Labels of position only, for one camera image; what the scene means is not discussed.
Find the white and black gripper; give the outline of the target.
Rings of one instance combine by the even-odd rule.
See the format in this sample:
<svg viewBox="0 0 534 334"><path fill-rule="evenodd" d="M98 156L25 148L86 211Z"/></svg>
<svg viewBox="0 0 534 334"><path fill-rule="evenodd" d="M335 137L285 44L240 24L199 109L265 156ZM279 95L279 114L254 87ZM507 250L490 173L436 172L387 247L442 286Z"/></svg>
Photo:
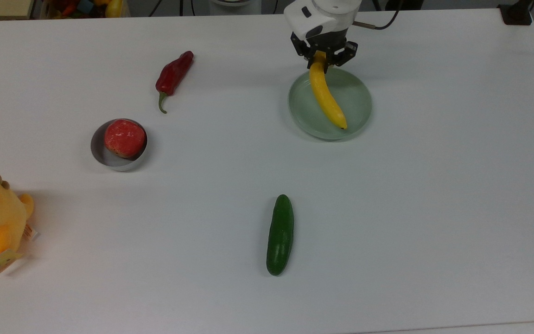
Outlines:
<svg viewBox="0 0 534 334"><path fill-rule="evenodd" d="M347 41L347 31L360 7L359 0L295 0L284 9L292 33L290 40L297 55L313 63L317 51L325 51L327 71L343 66L358 50Z"/></svg>

